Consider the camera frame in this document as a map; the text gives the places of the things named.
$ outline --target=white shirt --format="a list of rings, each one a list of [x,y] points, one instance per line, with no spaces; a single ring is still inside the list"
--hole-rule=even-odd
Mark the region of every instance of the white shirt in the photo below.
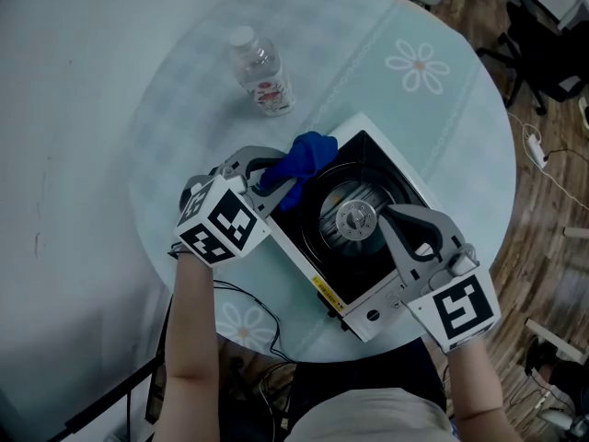
[[[286,442],[456,442],[437,404],[400,388],[351,390],[305,414]]]

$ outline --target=white cable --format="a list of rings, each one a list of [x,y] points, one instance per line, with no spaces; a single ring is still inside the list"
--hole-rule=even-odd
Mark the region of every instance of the white cable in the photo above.
[[[263,398],[264,402],[266,403],[266,406],[268,406],[268,411],[270,413],[270,419],[272,421],[272,442],[274,442],[274,438],[276,437],[276,423],[274,422],[274,413],[272,412],[272,407],[268,403],[268,400],[266,400],[266,397],[264,396],[264,392],[261,390],[261,384],[264,381],[264,379],[266,379],[266,377],[264,377],[260,380],[260,384],[258,385],[258,390],[260,390],[260,395]]]
[[[535,161],[535,160],[534,160],[534,158],[533,158],[533,157],[530,155],[530,153],[529,153],[529,152],[527,152],[527,149],[526,149],[526,147],[525,147],[525,140],[526,140],[526,139],[527,139],[527,138],[528,138],[528,137],[529,137],[531,134],[529,134],[529,133],[528,133],[528,132],[525,130],[525,128],[526,128],[527,126],[529,126],[530,128],[532,128],[532,129],[534,129],[534,130],[536,131],[536,133],[537,133],[537,136],[538,136],[538,143],[541,143],[541,141],[542,141],[542,134],[541,134],[540,130],[539,130],[539,129],[538,129],[536,126],[534,126],[533,124],[530,124],[529,122],[521,122],[521,121],[520,121],[520,119],[519,119],[517,116],[515,116],[515,115],[514,115],[514,114],[512,114],[512,113],[510,113],[509,111],[507,112],[507,114],[508,114],[509,116],[511,116],[511,117],[513,117],[513,118],[515,118],[515,119],[517,120],[517,122],[519,122],[520,126],[522,126],[522,147],[524,148],[524,152],[525,152],[525,154],[527,155],[527,158],[529,158],[529,159],[532,161],[532,164],[534,164],[534,165],[535,165],[535,166],[538,168],[538,170],[540,170],[540,172],[542,173],[542,175],[546,175],[546,176],[547,176],[549,179],[551,179],[551,180],[554,182],[554,184],[555,184],[557,187],[559,187],[559,188],[560,188],[560,189],[561,189],[561,190],[564,192],[564,194],[566,194],[566,195],[567,195],[567,196],[568,196],[568,197],[569,197],[571,200],[575,201],[575,202],[576,202],[577,204],[579,204],[579,205],[580,205],[582,208],[584,208],[585,210],[589,211],[589,207],[587,207],[585,204],[582,204],[582,203],[581,203],[579,200],[577,200],[577,198],[575,198],[575,197],[574,197],[574,196],[572,196],[572,195],[571,195],[569,192],[567,192],[567,191],[565,190],[565,188],[564,188],[564,187],[562,187],[562,186],[561,186],[561,185],[560,185],[560,184],[559,184],[559,183],[556,181],[556,179],[555,179],[554,177],[552,177],[552,176],[551,176],[549,173],[545,172],[545,171],[544,171],[544,169],[543,169],[543,168],[541,168],[541,167],[540,167],[540,166],[539,166],[539,165],[536,163],[536,161]]]

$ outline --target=bottle cap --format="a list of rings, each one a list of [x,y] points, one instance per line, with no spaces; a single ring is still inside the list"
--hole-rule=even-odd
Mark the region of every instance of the bottle cap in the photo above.
[[[254,39],[254,30],[249,26],[240,26],[231,33],[229,44],[235,48],[246,46]]]

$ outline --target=round table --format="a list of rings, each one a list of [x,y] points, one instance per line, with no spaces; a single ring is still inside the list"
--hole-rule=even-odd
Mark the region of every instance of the round table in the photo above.
[[[250,25],[279,48],[297,102],[264,117],[233,78],[231,30]],[[363,111],[405,156],[490,266],[509,223],[514,143],[497,89],[466,40],[407,0],[234,0],[179,41],[133,117],[129,190],[149,259],[170,288],[179,193],[244,145],[288,150]],[[297,361],[376,355],[423,334],[406,313],[370,343],[328,316],[315,288],[272,238],[215,271],[281,320],[278,348]],[[267,354],[272,318],[250,297],[215,290],[217,331]]]

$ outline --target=bottle label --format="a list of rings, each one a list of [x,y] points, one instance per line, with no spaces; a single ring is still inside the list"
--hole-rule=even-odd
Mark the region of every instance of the bottle label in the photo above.
[[[274,76],[247,84],[246,90],[268,116],[288,113],[295,105],[295,95],[282,66]]]

